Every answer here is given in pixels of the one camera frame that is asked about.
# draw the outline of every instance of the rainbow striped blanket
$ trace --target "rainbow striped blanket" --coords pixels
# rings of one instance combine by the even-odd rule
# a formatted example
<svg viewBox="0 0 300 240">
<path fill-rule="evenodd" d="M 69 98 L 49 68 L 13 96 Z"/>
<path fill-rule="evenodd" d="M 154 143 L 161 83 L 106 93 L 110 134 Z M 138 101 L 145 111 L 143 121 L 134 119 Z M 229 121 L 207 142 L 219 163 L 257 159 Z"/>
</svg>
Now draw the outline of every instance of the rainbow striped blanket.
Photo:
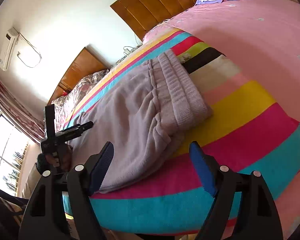
<svg viewBox="0 0 300 240">
<path fill-rule="evenodd" d="M 105 228 L 171 235 L 198 231 L 213 199 L 202 187 L 200 167 L 189 156 L 192 141 L 233 171 L 261 171 L 274 199 L 300 170 L 300 123 L 224 55 L 178 29 L 144 44 L 112 69 L 80 102 L 65 127 L 89 111 L 128 71 L 167 49 L 184 62 L 214 114 L 186 134 L 183 145 L 159 171 L 132 186 L 90 198 Z M 235 195 L 230 220 L 239 204 L 240 193 Z M 64 205 L 71 214 L 66 196 Z"/>
</svg>

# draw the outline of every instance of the yellow stripe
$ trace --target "yellow stripe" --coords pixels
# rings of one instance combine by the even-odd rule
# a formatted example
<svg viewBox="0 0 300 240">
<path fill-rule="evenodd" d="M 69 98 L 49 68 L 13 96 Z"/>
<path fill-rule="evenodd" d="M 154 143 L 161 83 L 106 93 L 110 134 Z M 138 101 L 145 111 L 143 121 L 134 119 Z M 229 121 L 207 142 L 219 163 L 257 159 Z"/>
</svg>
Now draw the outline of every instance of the yellow stripe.
<svg viewBox="0 0 300 240">
<path fill-rule="evenodd" d="M 189 145 L 211 143 L 243 126 L 274 104 L 274 99 L 256 81 L 249 81 L 231 95 L 211 106 L 213 116 L 186 133 L 172 157 L 188 153 Z"/>
<path fill-rule="evenodd" d="M 204 42 L 198 42 L 194 44 L 192 47 L 187 49 L 184 53 L 181 53 L 178 58 L 182 60 L 183 58 L 188 58 L 189 56 L 193 58 L 194 56 L 198 55 L 200 52 L 204 51 L 206 48 L 210 46 Z"/>
<path fill-rule="evenodd" d="M 70 215 L 68 215 L 67 213 L 65 213 L 65 215 L 66 215 L 66 219 L 73 219 L 73 216 L 70 216 Z"/>
<path fill-rule="evenodd" d="M 174 28 L 173 30 L 167 32 L 166 34 L 162 35 L 157 40 L 154 40 L 150 43 L 146 43 L 144 46 L 142 45 L 138 50 L 136 50 L 134 53 L 131 54 L 128 58 L 126 58 L 123 62 L 121 62 L 119 65 L 114 67 L 97 85 L 93 87 L 90 92 L 85 95 L 85 97 L 77 104 L 77 107 L 73 111 L 75 113 L 80 107 L 96 92 L 98 89 L 100 89 L 106 82 L 108 82 L 116 73 L 118 73 L 120 70 L 122 70 L 126 65 L 134 61 L 137 57 L 151 49 L 153 46 L 157 45 L 159 42 L 165 40 L 166 38 L 170 37 L 173 33 L 180 31 L 180 29 Z M 69 115 L 66 119 L 66 122 L 68 122 L 72 117 L 72 114 Z"/>
</svg>

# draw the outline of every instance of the black bracket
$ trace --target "black bracket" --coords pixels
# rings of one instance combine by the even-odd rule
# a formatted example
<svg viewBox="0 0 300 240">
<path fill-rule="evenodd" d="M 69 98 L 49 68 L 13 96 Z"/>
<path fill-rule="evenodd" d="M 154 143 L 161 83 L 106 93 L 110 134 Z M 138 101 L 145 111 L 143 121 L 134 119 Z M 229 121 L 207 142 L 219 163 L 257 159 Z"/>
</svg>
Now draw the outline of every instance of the black bracket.
<svg viewBox="0 0 300 240">
<path fill-rule="evenodd" d="M 77 165 L 67 173 L 45 171 L 26 207 L 19 239 L 73 239 L 62 199 L 62 191 L 67 191 L 80 240 L 106 240 L 89 196 L 99 190 L 113 156 L 113 144 L 107 142 L 99 154 L 90 156 L 84 165 Z"/>
<path fill-rule="evenodd" d="M 279 214 L 269 188 L 259 171 L 250 175 L 233 172 L 206 155 L 197 142 L 191 154 L 200 154 L 205 162 L 204 189 L 214 197 L 209 214 L 196 240 L 220 240 L 232 207 L 235 192 L 242 192 L 239 213 L 231 240 L 283 240 Z"/>
<path fill-rule="evenodd" d="M 45 155 L 53 155 L 58 162 L 59 157 L 62 157 L 60 156 L 61 153 L 58 153 L 58 146 L 62 143 L 80 137 L 83 132 L 93 127 L 93 122 L 90 121 L 84 124 L 76 124 L 56 133 L 54 129 L 54 104 L 44 108 L 43 117 L 45 138 L 40 142 L 41 152 Z M 62 172 L 60 167 L 51 167 L 51 170 L 52 169 L 57 170 L 57 173 Z"/>
</svg>

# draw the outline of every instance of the curtain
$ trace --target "curtain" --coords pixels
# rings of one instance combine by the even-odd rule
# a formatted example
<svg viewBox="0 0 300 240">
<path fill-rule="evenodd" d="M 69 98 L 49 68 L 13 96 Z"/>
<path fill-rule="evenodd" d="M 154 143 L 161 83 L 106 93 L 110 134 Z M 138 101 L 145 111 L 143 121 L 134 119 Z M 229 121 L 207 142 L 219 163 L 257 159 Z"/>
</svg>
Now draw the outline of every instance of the curtain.
<svg viewBox="0 0 300 240">
<path fill-rule="evenodd" d="M 34 118 L 0 82 L 1 112 L 31 140 L 40 144 L 44 138 L 44 125 Z"/>
</svg>

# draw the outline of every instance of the wall-mounted air conditioner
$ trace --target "wall-mounted air conditioner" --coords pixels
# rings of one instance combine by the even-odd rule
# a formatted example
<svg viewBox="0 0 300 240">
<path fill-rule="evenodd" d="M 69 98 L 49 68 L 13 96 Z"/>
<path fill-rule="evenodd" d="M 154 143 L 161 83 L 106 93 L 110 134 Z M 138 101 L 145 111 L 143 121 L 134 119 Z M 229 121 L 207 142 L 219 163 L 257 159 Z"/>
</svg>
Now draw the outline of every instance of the wall-mounted air conditioner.
<svg viewBox="0 0 300 240">
<path fill-rule="evenodd" d="M 8 30 L 6 36 L 4 37 L 0 53 L 0 68 L 4 71 L 6 71 L 10 65 L 10 60 L 18 38 L 19 33 L 14 28 Z"/>
</svg>

